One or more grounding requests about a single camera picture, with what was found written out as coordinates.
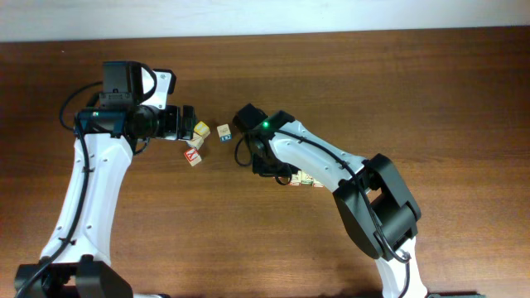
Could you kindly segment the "number four wooden block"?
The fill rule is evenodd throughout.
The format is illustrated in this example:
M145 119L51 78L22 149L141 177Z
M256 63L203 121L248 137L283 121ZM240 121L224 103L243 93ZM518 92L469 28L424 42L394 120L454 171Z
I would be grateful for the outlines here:
M298 174L293 174L291 176L291 180L289 182L289 185L298 186L301 184L301 178Z

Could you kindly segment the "green edged wooden block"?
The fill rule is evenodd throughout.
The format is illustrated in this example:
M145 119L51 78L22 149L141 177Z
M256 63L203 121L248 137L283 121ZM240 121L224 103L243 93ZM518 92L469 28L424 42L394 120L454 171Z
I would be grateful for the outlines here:
M304 171L301 171L300 178L301 178L301 183L303 185L313 185L314 183L313 177L305 173Z

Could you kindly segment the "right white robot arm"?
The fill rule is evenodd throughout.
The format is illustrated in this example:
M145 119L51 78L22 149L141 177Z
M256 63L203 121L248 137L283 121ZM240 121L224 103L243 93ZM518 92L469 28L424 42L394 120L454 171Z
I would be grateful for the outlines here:
M331 192L346 233L376 262L383 296L428 295L415 253L422 213L390 159L340 150L284 111L268 116L247 104L233 124L249 150L253 173L287 185L303 171Z

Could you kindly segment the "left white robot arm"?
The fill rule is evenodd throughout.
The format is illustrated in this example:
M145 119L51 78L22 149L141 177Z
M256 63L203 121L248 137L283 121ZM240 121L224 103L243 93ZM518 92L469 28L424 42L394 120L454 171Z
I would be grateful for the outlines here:
M110 239L118 194L139 143L189 141L190 105L167 104L171 70L136 61L104 63L101 91L74 116L75 160L60 217L36 264L19 266L18 297L136 296L111 267Z

